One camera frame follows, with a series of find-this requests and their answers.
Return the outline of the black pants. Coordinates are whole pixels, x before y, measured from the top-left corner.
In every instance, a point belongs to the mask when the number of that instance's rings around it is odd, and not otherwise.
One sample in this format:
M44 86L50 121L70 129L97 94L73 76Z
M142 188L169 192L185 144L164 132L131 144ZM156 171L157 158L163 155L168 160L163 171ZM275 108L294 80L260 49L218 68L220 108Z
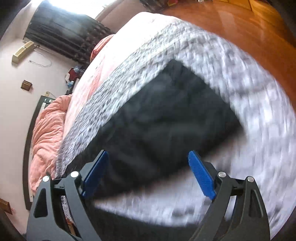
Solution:
M205 156L240 128L220 95L171 60L99 128L66 173L80 170L105 150L108 164L96 195L114 196L178 171L187 165L190 151Z

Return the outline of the pink comforter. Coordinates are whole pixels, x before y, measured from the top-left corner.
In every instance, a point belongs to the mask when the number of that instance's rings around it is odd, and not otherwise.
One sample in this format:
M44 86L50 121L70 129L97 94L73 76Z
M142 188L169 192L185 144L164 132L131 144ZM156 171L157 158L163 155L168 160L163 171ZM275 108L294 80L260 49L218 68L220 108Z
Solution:
M66 113L72 96L57 97L36 119L33 129L33 159L29 170L29 187L35 194L44 176L56 176L56 158L60 149Z

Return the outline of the grey quilted bedspread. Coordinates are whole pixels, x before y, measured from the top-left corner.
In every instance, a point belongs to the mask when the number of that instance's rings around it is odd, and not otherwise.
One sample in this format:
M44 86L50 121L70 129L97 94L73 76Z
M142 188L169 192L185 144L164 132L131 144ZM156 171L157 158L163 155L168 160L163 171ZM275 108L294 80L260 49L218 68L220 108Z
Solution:
M194 150L235 178L253 176L270 237L295 223L295 111L250 55L174 19L110 73L63 139L56 176L100 150L109 162L87 202L103 240L188 240L210 205L188 166Z

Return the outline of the pink pillow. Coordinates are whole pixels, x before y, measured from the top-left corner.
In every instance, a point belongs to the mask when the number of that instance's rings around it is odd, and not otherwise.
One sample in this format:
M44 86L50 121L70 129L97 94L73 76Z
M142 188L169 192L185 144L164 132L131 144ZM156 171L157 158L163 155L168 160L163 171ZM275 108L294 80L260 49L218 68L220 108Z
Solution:
M102 40L97 43L97 45L94 47L94 49L91 52L90 55L90 62L94 60L94 58L97 56L97 54L102 50L102 48L111 40L111 38L114 36L114 34L108 35Z

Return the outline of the black curtain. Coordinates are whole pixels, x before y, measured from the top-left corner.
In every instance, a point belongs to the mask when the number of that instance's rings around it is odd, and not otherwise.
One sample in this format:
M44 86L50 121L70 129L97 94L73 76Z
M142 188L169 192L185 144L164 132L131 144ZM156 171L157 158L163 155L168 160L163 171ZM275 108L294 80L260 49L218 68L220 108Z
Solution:
M95 46L113 33L87 15L71 13L43 1L31 18L24 38L79 64L89 64Z

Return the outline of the beige air conditioner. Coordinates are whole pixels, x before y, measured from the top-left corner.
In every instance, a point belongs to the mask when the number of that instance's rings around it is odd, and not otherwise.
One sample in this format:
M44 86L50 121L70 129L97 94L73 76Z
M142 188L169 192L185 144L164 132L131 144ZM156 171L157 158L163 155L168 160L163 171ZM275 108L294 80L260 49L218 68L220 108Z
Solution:
M35 44L32 41L26 42L15 54L12 55L12 63L19 64L28 54L35 49Z

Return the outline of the pink white bed sheet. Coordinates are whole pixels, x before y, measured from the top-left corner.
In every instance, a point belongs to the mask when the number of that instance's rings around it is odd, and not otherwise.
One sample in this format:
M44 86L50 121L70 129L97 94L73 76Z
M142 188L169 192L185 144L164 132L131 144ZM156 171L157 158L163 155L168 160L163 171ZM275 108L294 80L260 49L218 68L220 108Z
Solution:
M76 116L96 89L144 43L177 18L141 12L131 18L96 55L76 85L65 118L65 138Z

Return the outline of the black bed frame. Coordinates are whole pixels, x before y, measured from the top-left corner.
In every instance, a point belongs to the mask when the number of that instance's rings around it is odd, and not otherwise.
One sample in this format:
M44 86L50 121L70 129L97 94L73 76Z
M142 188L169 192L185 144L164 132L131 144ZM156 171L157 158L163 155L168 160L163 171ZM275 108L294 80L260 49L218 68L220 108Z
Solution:
M29 170L31 161L33 159L33 148L32 148L32 136L33 136L33 129L35 126L36 119L41 111L43 111L49 104L51 104L55 99L41 95L40 99L37 103L35 111L33 113L30 126L28 129L25 148L23 152L23 198L25 202L25 207L28 211L31 209L31 205L33 202L33 195L29 187Z

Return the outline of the small brown wall plaque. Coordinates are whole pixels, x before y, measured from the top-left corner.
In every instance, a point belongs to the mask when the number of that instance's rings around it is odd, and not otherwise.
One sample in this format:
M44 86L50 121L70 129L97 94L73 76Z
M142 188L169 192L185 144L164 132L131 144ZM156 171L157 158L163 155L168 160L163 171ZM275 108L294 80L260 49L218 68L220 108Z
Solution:
M24 80L22 82L22 85L21 85L21 89L23 90L26 90L26 91L30 91L32 89L32 83L31 82L28 82L27 80Z

